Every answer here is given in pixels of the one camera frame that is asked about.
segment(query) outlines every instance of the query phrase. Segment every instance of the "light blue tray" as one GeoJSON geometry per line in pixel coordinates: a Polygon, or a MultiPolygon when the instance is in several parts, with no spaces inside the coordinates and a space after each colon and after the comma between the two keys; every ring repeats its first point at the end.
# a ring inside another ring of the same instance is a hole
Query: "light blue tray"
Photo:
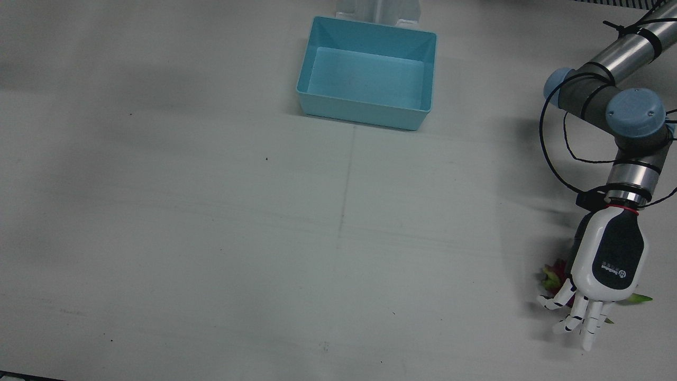
{"type": "Polygon", "coordinates": [[[299,75],[301,108],[417,130],[433,105],[435,33],[315,17],[299,75]]]}

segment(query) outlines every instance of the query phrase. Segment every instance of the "white table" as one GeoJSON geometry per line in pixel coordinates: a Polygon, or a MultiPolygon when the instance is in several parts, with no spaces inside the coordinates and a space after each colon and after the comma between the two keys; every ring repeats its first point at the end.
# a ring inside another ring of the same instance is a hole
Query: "white table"
{"type": "MultiPolygon", "coordinates": [[[[548,171],[545,79],[642,11],[422,1],[439,36],[417,132],[307,117],[333,1],[0,3],[0,369],[67,380],[667,380],[677,199],[595,348],[535,304],[585,211],[548,171]]],[[[677,104],[677,52],[622,87],[677,104]]],[[[548,114],[564,176],[575,163],[548,114]]],[[[570,121],[578,154],[613,139],[570,121]]],[[[677,185],[668,157],[658,195],[677,185]]]]}

